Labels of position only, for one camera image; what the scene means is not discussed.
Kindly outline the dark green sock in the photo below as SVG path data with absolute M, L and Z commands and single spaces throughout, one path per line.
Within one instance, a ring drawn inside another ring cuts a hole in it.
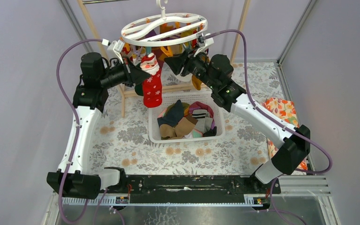
M 138 96 L 144 96 L 144 93 L 143 93 L 143 86 L 142 84 L 137 84 L 135 86 L 135 93 L 138 95 Z

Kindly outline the orange clothespin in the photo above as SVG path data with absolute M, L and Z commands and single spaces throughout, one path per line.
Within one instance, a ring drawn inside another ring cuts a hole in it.
M 172 57 L 173 56 L 173 52 L 170 46 L 161 46 L 160 50 L 167 56 L 167 57 Z

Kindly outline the teal clothespin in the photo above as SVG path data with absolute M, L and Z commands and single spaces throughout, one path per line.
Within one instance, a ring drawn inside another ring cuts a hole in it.
M 149 55 L 149 54 L 151 54 L 152 53 L 152 47 L 145 47 L 145 49 L 146 49 L 146 55 Z

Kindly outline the white round clip hanger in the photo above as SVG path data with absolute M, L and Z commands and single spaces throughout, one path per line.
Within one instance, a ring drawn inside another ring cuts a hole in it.
M 122 28 L 122 39 L 131 45 L 161 47 L 191 43 L 208 28 L 205 17 L 192 13 L 167 13 L 166 0 L 157 0 L 160 13 L 133 21 Z

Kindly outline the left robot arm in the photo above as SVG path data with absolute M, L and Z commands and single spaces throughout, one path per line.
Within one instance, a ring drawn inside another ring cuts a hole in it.
M 114 61 L 116 63 L 110 65 L 97 52 L 81 57 L 82 74 L 70 101 L 73 122 L 67 147 L 57 171 L 49 172 L 46 178 L 49 186 L 62 197 L 93 200 L 105 188 L 120 193 L 127 187 L 123 168 L 105 167 L 92 172 L 88 167 L 92 138 L 104 111 L 108 90 L 119 84 L 141 84 L 150 77 L 129 58 Z

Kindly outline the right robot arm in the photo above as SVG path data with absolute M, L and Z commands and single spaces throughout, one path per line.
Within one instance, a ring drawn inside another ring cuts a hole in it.
M 277 147 L 277 153 L 252 174 L 250 187 L 262 193 L 276 177 L 291 175 L 310 153 L 310 130 L 295 127 L 275 116 L 254 101 L 250 93 L 233 79 L 233 66 L 227 56 L 216 54 L 210 59 L 204 53 L 187 50 L 167 57 L 164 62 L 175 75 L 194 75 L 208 88 L 214 103 L 244 120 L 263 133 Z

